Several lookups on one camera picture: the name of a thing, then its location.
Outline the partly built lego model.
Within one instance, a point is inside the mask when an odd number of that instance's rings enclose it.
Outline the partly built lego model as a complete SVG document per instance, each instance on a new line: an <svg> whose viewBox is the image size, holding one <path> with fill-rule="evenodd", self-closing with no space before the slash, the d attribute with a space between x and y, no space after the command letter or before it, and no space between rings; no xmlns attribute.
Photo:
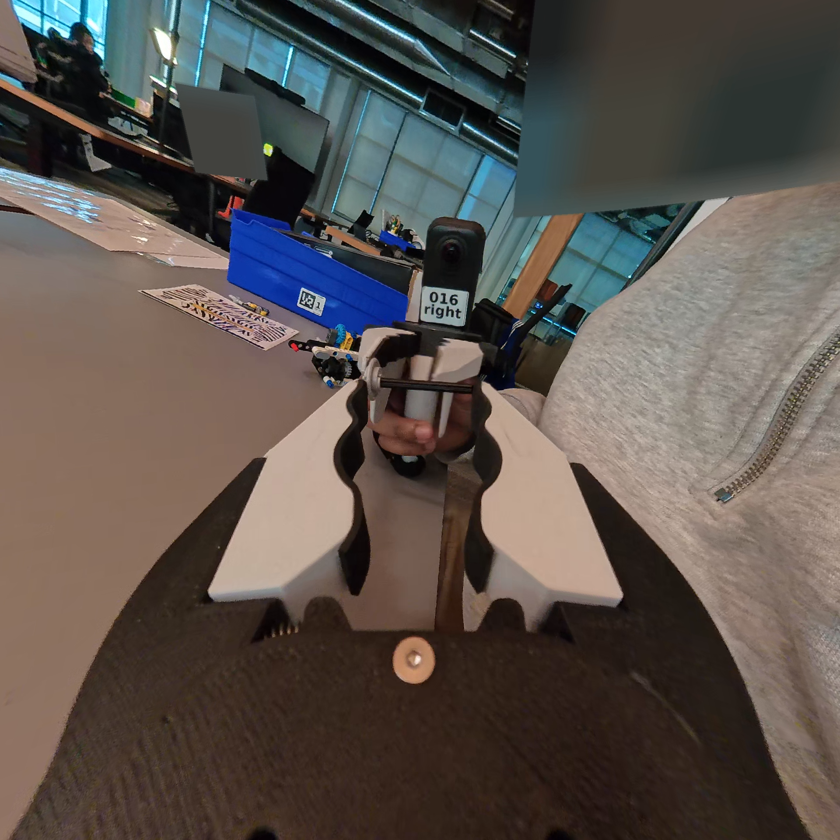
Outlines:
<svg viewBox="0 0 840 840"><path fill-rule="evenodd" d="M316 372L330 388L341 387L361 376L358 365L361 335L341 323L328 331L325 340L293 338L288 344L295 352L311 354Z"/></svg>

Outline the wooden background desk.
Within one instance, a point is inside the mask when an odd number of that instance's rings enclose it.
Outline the wooden background desk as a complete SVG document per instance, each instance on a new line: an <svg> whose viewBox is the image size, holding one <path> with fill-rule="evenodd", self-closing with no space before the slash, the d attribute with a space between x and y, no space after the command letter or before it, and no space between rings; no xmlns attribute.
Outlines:
<svg viewBox="0 0 840 840"><path fill-rule="evenodd" d="M249 185L233 177L198 173L191 163L162 152L155 145L130 140L121 133L115 133L110 129L100 127L51 101L35 95L31 91L16 87L12 81L6 78L1 79L1 100L3 105L26 114L36 123L48 124L57 129L89 134L94 140L140 155L171 170L206 178L239 196L246 196L250 191Z"/></svg>

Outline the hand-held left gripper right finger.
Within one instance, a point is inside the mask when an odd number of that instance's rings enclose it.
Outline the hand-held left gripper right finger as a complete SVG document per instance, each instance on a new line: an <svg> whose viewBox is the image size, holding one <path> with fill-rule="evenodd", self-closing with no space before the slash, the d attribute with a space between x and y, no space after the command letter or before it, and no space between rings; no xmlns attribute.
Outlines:
<svg viewBox="0 0 840 840"><path fill-rule="evenodd" d="M488 384L472 399L479 488L464 546L463 622L519 604L539 630L556 603L617 607L623 590L569 460Z"/></svg>

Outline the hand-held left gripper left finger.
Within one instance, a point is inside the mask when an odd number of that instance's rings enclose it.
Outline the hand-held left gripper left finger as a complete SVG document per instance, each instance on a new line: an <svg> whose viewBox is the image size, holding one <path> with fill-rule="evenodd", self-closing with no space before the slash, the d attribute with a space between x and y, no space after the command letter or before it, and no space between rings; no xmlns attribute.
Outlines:
<svg viewBox="0 0 840 840"><path fill-rule="evenodd" d="M299 622L312 599L361 593L371 538L354 480L368 420L368 388L357 381L267 453L209 585L213 602L277 599Z"/></svg>

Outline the grey hoodie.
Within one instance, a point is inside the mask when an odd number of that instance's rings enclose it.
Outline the grey hoodie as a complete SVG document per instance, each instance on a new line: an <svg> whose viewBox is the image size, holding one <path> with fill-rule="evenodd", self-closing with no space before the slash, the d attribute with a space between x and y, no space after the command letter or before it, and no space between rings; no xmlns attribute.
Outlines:
<svg viewBox="0 0 840 840"><path fill-rule="evenodd" d="M838 838L839 186L734 197L584 321L538 428L656 541Z"/></svg>

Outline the person's right hand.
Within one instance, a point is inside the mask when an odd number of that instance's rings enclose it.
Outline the person's right hand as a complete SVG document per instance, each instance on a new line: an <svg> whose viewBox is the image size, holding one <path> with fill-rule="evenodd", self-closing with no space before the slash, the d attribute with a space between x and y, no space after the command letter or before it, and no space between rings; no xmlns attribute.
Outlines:
<svg viewBox="0 0 840 840"><path fill-rule="evenodd" d="M405 393L392 391L379 423L368 423L379 437L382 448L400 456L436 456L449 463L467 453L475 444L471 429L470 395L454 395L443 436L438 435L436 422L425 422L405 415Z"/></svg>

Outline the blue plastic bin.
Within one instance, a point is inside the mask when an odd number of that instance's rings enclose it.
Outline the blue plastic bin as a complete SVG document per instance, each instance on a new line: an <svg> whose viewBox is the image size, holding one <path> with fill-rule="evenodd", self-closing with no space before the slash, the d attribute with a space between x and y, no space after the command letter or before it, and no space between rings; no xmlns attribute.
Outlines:
<svg viewBox="0 0 840 840"><path fill-rule="evenodd" d="M228 282L324 328L341 323L361 333L405 319L406 295L300 244L297 236L310 237L278 220L234 210Z"/></svg>

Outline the wooden post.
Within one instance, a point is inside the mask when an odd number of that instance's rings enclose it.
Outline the wooden post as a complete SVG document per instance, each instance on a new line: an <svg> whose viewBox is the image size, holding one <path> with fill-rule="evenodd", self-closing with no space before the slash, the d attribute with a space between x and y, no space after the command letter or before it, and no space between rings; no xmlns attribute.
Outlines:
<svg viewBox="0 0 840 840"><path fill-rule="evenodd" d="M582 213L551 216L502 307L523 320L576 229Z"/></svg>

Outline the printed instruction sheets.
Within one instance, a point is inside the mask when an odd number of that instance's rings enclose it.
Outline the printed instruction sheets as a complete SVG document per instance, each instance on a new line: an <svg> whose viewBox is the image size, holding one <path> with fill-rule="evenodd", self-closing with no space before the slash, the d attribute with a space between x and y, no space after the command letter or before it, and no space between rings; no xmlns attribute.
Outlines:
<svg viewBox="0 0 840 840"><path fill-rule="evenodd" d="M87 189L2 168L1 198L111 252L147 255L173 267L228 268L228 257L209 244Z"/></svg>

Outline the black cardboard box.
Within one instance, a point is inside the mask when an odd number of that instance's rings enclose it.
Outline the black cardboard box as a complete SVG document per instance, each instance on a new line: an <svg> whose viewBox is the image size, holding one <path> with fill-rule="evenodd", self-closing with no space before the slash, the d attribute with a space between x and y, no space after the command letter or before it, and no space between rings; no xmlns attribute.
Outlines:
<svg viewBox="0 0 840 840"><path fill-rule="evenodd" d="M330 257L406 296L415 274L415 265L404 259L368 255L357 248L336 245L307 236L296 237L300 244Z"/></svg>

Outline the striped sticker sheet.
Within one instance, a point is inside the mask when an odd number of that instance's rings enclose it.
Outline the striped sticker sheet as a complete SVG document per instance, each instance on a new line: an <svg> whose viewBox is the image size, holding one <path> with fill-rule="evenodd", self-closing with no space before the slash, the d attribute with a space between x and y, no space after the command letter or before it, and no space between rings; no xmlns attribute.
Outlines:
<svg viewBox="0 0 840 840"><path fill-rule="evenodd" d="M140 290L140 294L260 350L271 350L298 335L298 330L198 285Z"/></svg>

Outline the black monitor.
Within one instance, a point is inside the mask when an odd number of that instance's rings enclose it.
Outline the black monitor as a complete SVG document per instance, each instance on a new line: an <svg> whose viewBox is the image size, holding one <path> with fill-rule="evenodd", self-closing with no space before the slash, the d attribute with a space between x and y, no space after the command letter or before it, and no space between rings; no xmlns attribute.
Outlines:
<svg viewBox="0 0 840 840"><path fill-rule="evenodd" d="M301 95L252 69L239 71L228 65L223 66L220 90L253 97L263 142L306 171L318 173L329 121L306 108Z"/></svg>

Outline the person's right forearm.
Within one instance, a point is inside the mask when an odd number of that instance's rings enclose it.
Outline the person's right forearm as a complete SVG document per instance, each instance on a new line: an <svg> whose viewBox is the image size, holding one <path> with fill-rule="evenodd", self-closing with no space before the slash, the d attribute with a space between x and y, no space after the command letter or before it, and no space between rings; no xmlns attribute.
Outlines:
<svg viewBox="0 0 840 840"><path fill-rule="evenodd" d="M543 407L541 395L515 389L488 393L491 410L489 434L502 457L536 459L554 451L539 431L537 421Z"/></svg>

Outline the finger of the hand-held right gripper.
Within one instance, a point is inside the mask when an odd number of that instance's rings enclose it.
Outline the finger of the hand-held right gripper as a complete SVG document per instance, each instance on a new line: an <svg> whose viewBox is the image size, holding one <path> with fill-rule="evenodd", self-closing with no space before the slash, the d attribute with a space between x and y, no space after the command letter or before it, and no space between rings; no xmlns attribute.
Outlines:
<svg viewBox="0 0 840 840"><path fill-rule="evenodd" d="M434 382L464 383L477 377L484 352L479 342L463 339L443 339L436 348Z"/></svg>
<svg viewBox="0 0 840 840"><path fill-rule="evenodd" d="M360 344L360 374L362 376L367 359L375 357L381 364L382 378L405 379L410 361L420 346L421 336L416 331L387 327L366 329ZM370 424L378 424L383 419L390 395L390 389L383 389L375 403L369 401Z"/></svg>

